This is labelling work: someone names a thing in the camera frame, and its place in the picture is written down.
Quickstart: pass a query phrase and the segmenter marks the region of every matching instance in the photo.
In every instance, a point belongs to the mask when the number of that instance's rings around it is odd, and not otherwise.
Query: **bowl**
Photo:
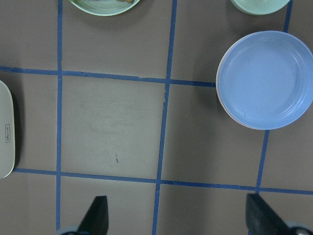
[[[121,14],[140,0],[69,0],[79,9],[96,16],[114,16]]]
[[[231,0],[244,13],[267,15],[283,8],[290,0]]]
[[[218,98],[245,127],[271,130],[300,118],[313,101],[313,55],[280,31],[249,34],[233,44],[217,71]]]

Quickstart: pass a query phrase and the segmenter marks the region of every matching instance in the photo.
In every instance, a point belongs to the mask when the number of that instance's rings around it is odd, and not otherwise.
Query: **gray surface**
[[[57,1],[2,1],[0,65],[57,69]]]
[[[105,18],[63,5],[64,70],[165,78],[171,1],[142,0]]]
[[[55,233],[54,176],[13,172],[0,188],[0,234]]]
[[[162,178],[254,186],[263,135],[231,119],[215,89],[172,85]]]
[[[79,224],[94,197],[106,195],[109,201],[108,234],[150,234],[154,193],[155,186],[148,183],[64,177],[61,226]]]
[[[63,70],[165,78],[172,1],[141,0],[130,11],[108,18],[63,3]],[[311,0],[294,0],[290,21],[290,33],[310,49],[312,9]],[[178,0],[171,78],[214,82],[229,46],[252,32],[282,30],[285,13],[286,7],[255,17],[229,0]],[[0,19],[1,70],[56,70],[56,0],[6,1]],[[57,75],[18,71],[0,72],[0,80],[19,105],[18,170],[31,169],[33,174],[13,172],[0,180],[0,234],[53,234]],[[106,194],[109,234],[151,234],[163,102],[164,83],[63,76],[61,170],[99,176],[61,177],[62,227],[77,225],[93,197]],[[270,131],[262,187],[313,191],[312,119],[311,107],[290,126]],[[171,184],[255,186],[263,136],[264,131],[233,121],[220,106],[215,88],[171,85],[162,179]],[[152,180],[76,178],[105,178],[102,175]],[[157,234],[246,235],[248,192],[161,185]],[[261,195],[283,219],[313,227],[311,195]]]
[[[246,191],[161,187],[158,235],[246,235]]]
[[[62,170],[155,178],[164,84],[64,77]]]

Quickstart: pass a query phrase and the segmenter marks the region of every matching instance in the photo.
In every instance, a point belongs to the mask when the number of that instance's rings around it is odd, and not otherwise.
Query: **light blue plate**
[[[313,100],[313,55],[296,37],[279,32],[249,34],[220,62],[220,102],[238,123],[253,129],[286,126]]]

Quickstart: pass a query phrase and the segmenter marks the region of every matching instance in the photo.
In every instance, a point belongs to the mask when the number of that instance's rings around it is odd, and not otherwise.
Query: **grid line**
[[[57,70],[35,70],[35,69],[23,69],[17,67],[0,66],[0,71],[4,72],[16,72],[16,73],[31,73],[31,74],[44,74],[44,75],[57,75]]]
[[[259,164],[259,172],[258,172],[258,178],[256,180],[256,187],[257,188],[261,187],[261,183],[262,183],[263,169],[264,169],[264,164],[265,164],[265,156],[266,156],[266,150],[268,147],[268,137],[269,137],[269,130],[266,130],[264,132],[262,153],[261,153],[260,164]]]
[[[158,208],[159,208],[159,199],[160,199],[160,186],[161,186],[163,152],[164,152],[165,130],[166,130],[166,117],[167,117],[168,99],[169,99],[169,92],[170,92],[170,80],[171,80],[171,71],[172,71],[173,50],[174,50],[176,11],[177,11],[177,0],[173,0],[170,38],[169,38],[168,56],[167,56],[166,79],[165,79],[165,93],[164,93],[165,101],[163,103],[159,158],[158,158],[157,175],[156,175],[156,193],[155,193],[155,204],[154,204],[154,212],[153,212],[152,235],[157,234],[157,217],[158,217]]]
[[[17,173],[51,175],[51,176],[55,176],[57,174],[56,171],[36,170],[36,169],[27,169],[27,168],[15,168],[13,171]],[[242,185],[196,183],[196,182],[186,182],[186,181],[170,181],[170,180],[146,179],[146,178],[135,178],[135,177],[94,175],[94,174],[73,173],[73,172],[60,172],[60,175],[62,177],[125,181],[125,182],[148,183],[148,184],[160,183],[161,185],[175,185],[175,186],[196,187],[196,188],[220,188],[220,189],[233,189],[233,190],[245,190],[245,191],[259,190],[260,192],[313,195],[313,190],[301,190],[301,189],[262,188],[262,187],[258,188],[258,187],[253,187],[253,186],[242,186]]]
[[[61,140],[62,140],[62,22],[63,0],[58,0],[58,96],[57,96],[57,158],[56,158],[56,230],[61,224]]]
[[[30,73],[30,74],[43,74],[43,75],[58,75],[57,70],[36,70],[36,69],[23,69],[15,67],[0,66],[0,71],[16,72],[16,73]],[[166,83],[166,78],[155,77],[139,77],[129,76],[121,74],[109,74],[109,73],[95,73],[95,72],[83,72],[83,71],[61,71],[62,76],[76,76],[76,77],[92,77],[92,78],[104,78],[124,81],[138,81],[138,82],[152,82],[152,83]],[[185,86],[197,86],[197,87],[215,87],[215,82],[200,82],[190,80],[170,79],[170,84],[185,85]]]
[[[288,28],[289,28],[289,22],[291,18],[291,11],[292,11],[292,2],[293,0],[290,0],[287,5],[287,11],[286,11],[286,18],[285,18],[285,23],[284,23],[284,32],[288,33]]]

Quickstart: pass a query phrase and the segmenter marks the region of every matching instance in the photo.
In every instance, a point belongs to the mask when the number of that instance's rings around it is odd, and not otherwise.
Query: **green bowl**
[[[231,0],[244,13],[267,15],[283,8],[290,0]]]
[[[79,9],[96,16],[114,16],[121,14],[140,0],[69,0]]]

